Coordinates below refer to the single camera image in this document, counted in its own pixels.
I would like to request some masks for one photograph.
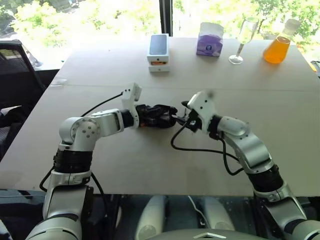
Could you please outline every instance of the chair backrest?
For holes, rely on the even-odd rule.
[[[0,41],[0,109],[36,103],[45,89],[22,43]]]

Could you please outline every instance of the tissue box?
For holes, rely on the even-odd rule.
[[[224,27],[210,22],[202,22],[196,47],[197,55],[219,57],[223,47]]]

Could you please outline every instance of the glass stem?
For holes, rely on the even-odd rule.
[[[239,57],[239,55],[240,55],[240,53],[241,53],[241,51],[242,51],[242,49],[244,48],[244,44],[240,44],[240,46],[239,46],[239,48],[238,48],[238,51],[236,52],[236,56],[237,57]]]

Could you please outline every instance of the white table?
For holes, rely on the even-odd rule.
[[[318,78],[295,46],[278,65],[264,62],[267,41],[252,41],[243,49],[244,62],[228,57],[239,43],[226,39],[220,58],[196,56],[195,38],[170,39],[170,72],[150,74],[148,40],[101,42],[76,51],[27,119],[0,164],[0,188],[38,189],[52,166],[60,123],[79,116],[112,97],[123,85],[142,87],[139,103],[172,105],[204,89],[216,92],[220,115],[249,121],[267,145],[280,173],[297,196],[319,196],[320,99]],[[122,108],[120,99],[97,110]],[[100,139],[92,170],[106,193],[250,196],[252,186],[242,172],[229,176],[222,156],[171,148],[179,129],[126,129]],[[221,149],[219,142],[188,130],[178,146]],[[229,160],[233,170],[239,167]]]

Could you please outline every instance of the window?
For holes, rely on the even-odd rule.
[[[158,0],[0,0],[0,38],[19,39],[42,62],[90,40],[156,33]]]
[[[224,27],[224,38],[236,38],[245,16],[258,16],[254,39],[274,39],[287,19],[301,22],[293,41],[308,62],[320,60],[319,0],[172,0],[173,36],[197,37],[201,22]]]

